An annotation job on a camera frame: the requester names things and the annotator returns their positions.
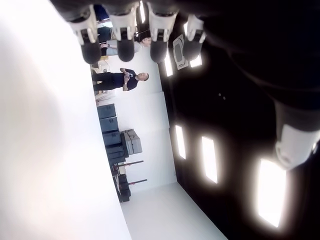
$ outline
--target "rectangular light panel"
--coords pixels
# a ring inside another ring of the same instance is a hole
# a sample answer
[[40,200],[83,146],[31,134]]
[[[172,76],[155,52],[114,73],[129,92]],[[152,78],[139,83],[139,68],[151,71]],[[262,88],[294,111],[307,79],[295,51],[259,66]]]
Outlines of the rectangular light panel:
[[258,180],[258,214],[275,227],[279,226],[286,190],[286,171],[261,159]]
[[146,16],[145,16],[144,4],[142,3],[142,1],[140,1],[140,15],[141,15],[141,21],[142,23],[144,23],[146,20]]
[[187,159],[186,149],[185,149],[184,133],[182,131],[182,127],[178,126],[178,125],[175,125],[175,133],[176,133],[176,139],[177,139],[177,142],[178,142],[179,155],[182,158]]
[[[188,22],[186,22],[183,25],[183,29],[184,29],[184,34],[187,35]],[[199,56],[196,59],[190,61],[190,66],[192,68],[200,66],[200,65],[202,65],[201,54],[199,54]]]
[[166,48],[166,56],[164,59],[164,66],[165,66],[165,71],[166,71],[166,76],[169,77],[174,74],[172,71],[172,66],[171,66],[171,60],[170,60],[170,55],[169,55],[169,50]]
[[205,169],[205,175],[218,183],[217,163],[214,141],[207,137],[202,137],[202,157]]

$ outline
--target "person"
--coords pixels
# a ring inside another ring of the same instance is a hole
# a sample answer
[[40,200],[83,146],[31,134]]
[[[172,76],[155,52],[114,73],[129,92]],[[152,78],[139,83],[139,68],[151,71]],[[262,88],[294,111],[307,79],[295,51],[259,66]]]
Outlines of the person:
[[[141,42],[134,42],[134,52],[139,52],[143,47],[151,45],[151,37],[144,38]],[[117,40],[109,40],[100,45],[102,56],[118,55]]]
[[136,74],[135,71],[126,68],[120,68],[121,72],[104,72],[92,75],[92,81],[99,82],[93,85],[95,91],[106,91],[122,88],[123,91],[130,91],[137,87],[138,82],[145,82],[149,79],[149,74],[142,72]]
[[107,42],[112,37],[112,28],[108,26],[99,27],[98,32],[98,41],[99,43]]

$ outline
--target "black ceiling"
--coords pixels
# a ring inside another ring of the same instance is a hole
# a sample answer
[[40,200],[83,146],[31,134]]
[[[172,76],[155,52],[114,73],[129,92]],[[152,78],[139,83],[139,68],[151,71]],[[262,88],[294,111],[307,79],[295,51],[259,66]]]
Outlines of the black ceiling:
[[[319,239],[319,154],[287,173],[288,194],[279,228],[259,218],[254,211],[257,164],[261,158],[272,158],[274,104],[224,50],[207,43],[202,66],[178,71],[172,42],[183,33],[186,21],[177,17],[169,41],[173,75],[167,77],[164,64],[159,65],[179,184],[229,240]],[[183,127],[186,160],[177,152],[175,124]],[[204,176],[201,136],[214,139],[218,184]]]

